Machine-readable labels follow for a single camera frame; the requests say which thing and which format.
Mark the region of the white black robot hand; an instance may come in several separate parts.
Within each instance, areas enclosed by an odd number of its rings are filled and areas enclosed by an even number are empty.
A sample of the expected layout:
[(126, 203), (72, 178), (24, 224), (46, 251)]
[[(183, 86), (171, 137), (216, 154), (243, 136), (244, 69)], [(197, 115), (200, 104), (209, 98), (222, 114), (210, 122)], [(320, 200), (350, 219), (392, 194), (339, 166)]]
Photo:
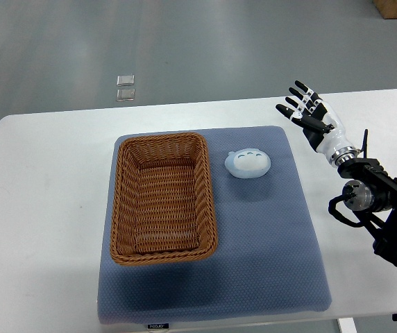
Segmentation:
[(276, 109), (303, 129), (315, 152), (324, 155), (334, 168), (359, 155), (359, 149), (346, 138), (346, 129), (328, 102), (298, 80), (289, 92), (292, 96), (285, 98), (286, 104), (277, 104)]

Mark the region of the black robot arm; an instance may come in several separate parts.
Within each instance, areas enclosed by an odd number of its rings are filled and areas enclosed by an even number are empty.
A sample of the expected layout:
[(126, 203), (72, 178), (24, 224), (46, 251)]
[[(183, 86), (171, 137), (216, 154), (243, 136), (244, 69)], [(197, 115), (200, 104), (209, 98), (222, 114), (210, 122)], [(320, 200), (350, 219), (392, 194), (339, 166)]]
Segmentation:
[(367, 157), (368, 131), (362, 148), (335, 159), (338, 174), (347, 179), (341, 195), (330, 200), (328, 212), (352, 228), (366, 228), (376, 255), (397, 267), (397, 178), (377, 159)]

